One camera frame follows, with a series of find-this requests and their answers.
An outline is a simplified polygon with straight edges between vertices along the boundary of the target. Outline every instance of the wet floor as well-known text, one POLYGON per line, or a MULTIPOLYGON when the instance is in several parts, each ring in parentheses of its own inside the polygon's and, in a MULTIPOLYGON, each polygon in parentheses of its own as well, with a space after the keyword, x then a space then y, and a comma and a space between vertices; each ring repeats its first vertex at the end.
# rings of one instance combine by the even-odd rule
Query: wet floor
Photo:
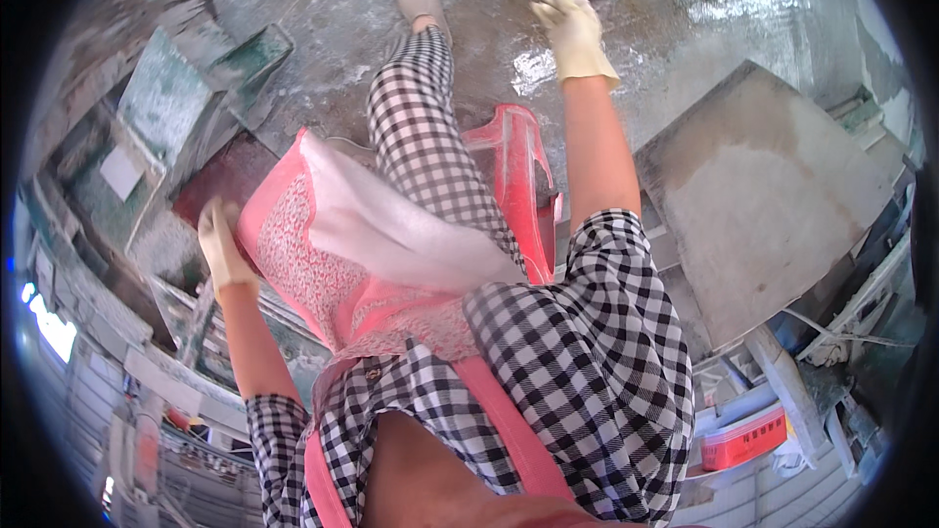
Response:
MULTIPOLYGON (((406 31, 394 0, 213 1, 237 39, 277 22, 296 43, 270 86, 274 109, 256 131, 267 146, 284 153, 301 125, 366 142, 368 82, 406 31)), ((554 63, 530 1, 443 0, 454 41, 453 107, 462 130, 487 123, 501 102, 531 109, 565 190, 554 63)), ((876 43, 867 46, 873 56, 862 48, 856 0, 618 0, 598 11, 623 80, 613 99, 634 149, 745 59, 823 107, 853 94, 865 74, 899 90, 898 64, 878 59, 876 43)))

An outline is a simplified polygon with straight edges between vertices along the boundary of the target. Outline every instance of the black and white checkered pants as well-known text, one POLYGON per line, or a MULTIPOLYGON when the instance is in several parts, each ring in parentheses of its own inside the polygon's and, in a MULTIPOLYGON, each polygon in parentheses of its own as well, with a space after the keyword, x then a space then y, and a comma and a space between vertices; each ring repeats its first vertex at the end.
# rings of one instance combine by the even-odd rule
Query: black and white checkered pants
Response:
POLYGON ((456 127, 452 87, 453 58, 440 29, 427 27, 398 46, 368 93, 379 171, 440 219, 487 233, 524 271, 518 242, 456 127))

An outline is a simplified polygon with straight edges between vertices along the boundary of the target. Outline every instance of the white gloved hand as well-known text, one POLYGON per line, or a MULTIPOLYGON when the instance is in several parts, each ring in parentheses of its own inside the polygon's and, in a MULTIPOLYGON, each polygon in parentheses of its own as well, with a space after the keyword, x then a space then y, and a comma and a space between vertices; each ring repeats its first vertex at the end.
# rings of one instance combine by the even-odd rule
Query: white gloved hand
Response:
POLYGON ((606 76, 609 89, 620 85, 620 77, 600 47, 603 29, 588 0, 542 0, 533 2, 532 10, 551 41, 558 84, 568 77, 606 76))
POLYGON ((199 215, 199 244, 212 274, 216 297, 219 289, 228 284, 248 284, 255 296, 258 293, 257 276, 242 259, 232 236, 238 217, 238 205, 232 202, 222 204, 219 197, 209 200, 199 215))

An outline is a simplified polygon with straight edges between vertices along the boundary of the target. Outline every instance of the gingham shirt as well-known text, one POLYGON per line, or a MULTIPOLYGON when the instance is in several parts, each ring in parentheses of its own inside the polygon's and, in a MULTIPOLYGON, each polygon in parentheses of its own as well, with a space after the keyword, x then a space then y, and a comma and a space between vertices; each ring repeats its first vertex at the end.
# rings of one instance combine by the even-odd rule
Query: gingham shirt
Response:
MULTIPOLYGON (((489 284, 464 301, 482 357, 601 520, 664 525, 685 478, 691 364, 640 220, 588 218, 563 283, 489 284)), ((310 417, 284 396, 247 401, 267 526, 320 526, 303 477, 310 417)), ((505 445, 463 382, 427 347, 362 359, 328 393, 320 439, 349 522, 364 510, 376 416, 404 411, 496 493, 521 492, 505 445)))

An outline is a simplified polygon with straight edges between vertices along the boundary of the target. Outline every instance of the white tile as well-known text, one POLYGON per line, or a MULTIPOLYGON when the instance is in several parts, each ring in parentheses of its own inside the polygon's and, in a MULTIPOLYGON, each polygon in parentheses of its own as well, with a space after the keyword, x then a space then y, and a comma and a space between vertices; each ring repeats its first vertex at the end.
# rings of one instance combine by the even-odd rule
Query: white tile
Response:
POLYGON ((123 145, 117 145, 101 163, 100 172, 117 197, 126 202, 143 177, 144 168, 143 164, 135 163, 123 145))

